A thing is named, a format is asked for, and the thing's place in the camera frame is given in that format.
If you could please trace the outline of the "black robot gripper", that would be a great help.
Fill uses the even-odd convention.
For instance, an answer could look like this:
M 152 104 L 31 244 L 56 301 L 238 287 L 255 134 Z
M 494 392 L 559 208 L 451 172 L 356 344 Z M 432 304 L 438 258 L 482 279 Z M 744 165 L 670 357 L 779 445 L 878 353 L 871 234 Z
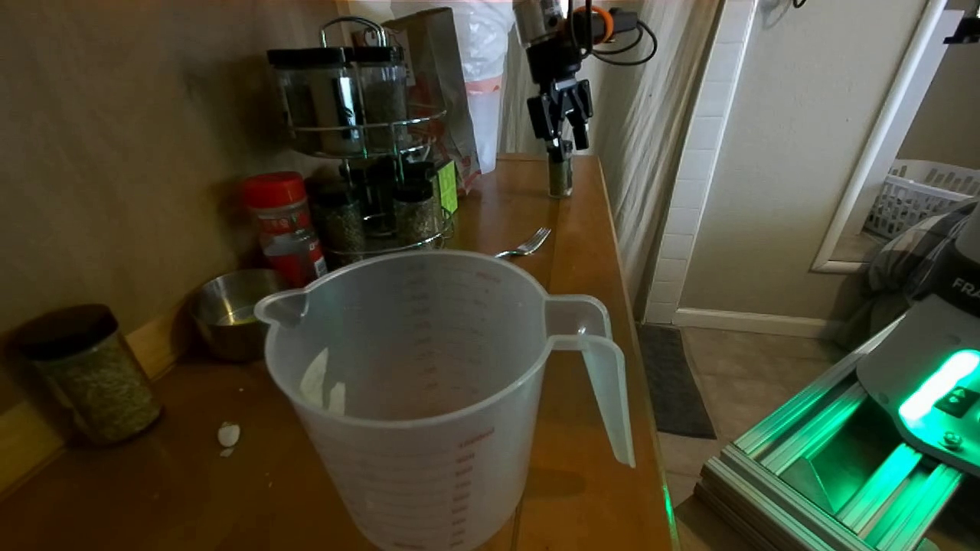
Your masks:
M 553 150 L 553 138 L 573 127 L 577 150 L 588 150 L 592 86 L 579 78 L 581 42 L 571 30 L 554 30 L 527 46 L 536 96 L 527 98 L 534 134 Z

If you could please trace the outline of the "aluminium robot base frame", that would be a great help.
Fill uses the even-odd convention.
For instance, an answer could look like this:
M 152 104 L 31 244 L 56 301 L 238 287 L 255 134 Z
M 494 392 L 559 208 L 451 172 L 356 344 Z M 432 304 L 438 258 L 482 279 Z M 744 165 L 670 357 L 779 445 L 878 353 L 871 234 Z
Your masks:
M 980 551 L 980 318 L 918 301 L 725 445 L 702 493 L 779 551 Z

